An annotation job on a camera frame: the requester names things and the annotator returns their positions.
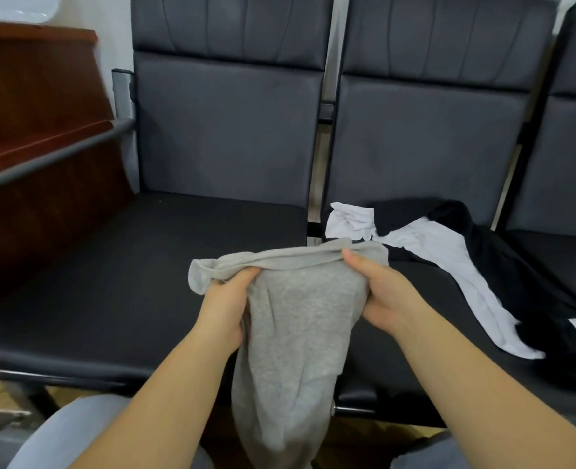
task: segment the chair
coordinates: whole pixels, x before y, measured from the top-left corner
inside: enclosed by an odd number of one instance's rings
[[[331,10],[132,0],[139,168],[126,164],[140,192],[0,301],[0,379],[133,393],[195,323],[192,259],[306,244]],[[3,171],[0,184],[74,148]]]
[[[576,295],[576,4],[559,35],[534,128],[537,138],[523,147],[503,210],[503,232]]]
[[[463,201],[490,226],[555,13],[555,0],[351,0],[323,221],[334,201],[441,197]],[[499,350],[450,275],[395,267],[498,365],[576,418],[576,394]],[[444,424],[396,342],[364,320],[352,333],[336,411]]]

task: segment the white tray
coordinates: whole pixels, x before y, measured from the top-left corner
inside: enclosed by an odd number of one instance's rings
[[[57,13],[60,0],[0,0],[0,21],[41,24]]]

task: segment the wooden panel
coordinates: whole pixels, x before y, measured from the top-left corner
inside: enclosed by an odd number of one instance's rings
[[[111,118],[92,44],[0,40],[0,142]]]
[[[95,44],[97,42],[97,34],[92,29],[75,29],[20,23],[0,23],[0,39],[83,41]]]
[[[110,127],[95,39],[85,30],[0,23],[0,170]],[[132,198],[115,141],[0,188],[0,298]]]

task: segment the white garment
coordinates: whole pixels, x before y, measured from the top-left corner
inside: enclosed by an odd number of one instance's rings
[[[325,236],[373,240],[404,248],[450,273],[464,293],[472,313],[494,344],[505,352],[525,359],[542,359],[544,352],[527,346],[518,337],[518,320],[501,306],[486,279],[472,263],[464,236],[426,217],[415,220],[385,237],[377,234],[374,210],[332,203]],[[576,328],[576,319],[571,319]]]

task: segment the person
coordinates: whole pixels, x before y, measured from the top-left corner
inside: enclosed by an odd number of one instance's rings
[[[370,283],[363,317],[397,340],[461,451],[418,451],[392,467],[576,468],[576,427],[492,362],[402,274],[349,250],[343,256]],[[9,469],[212,467],[199,440],[227,359],[242,343],[246,290],[259,272],[247,268],[210,286],[192,331],[129,403],[112,395],[72,403],[36,431]]]

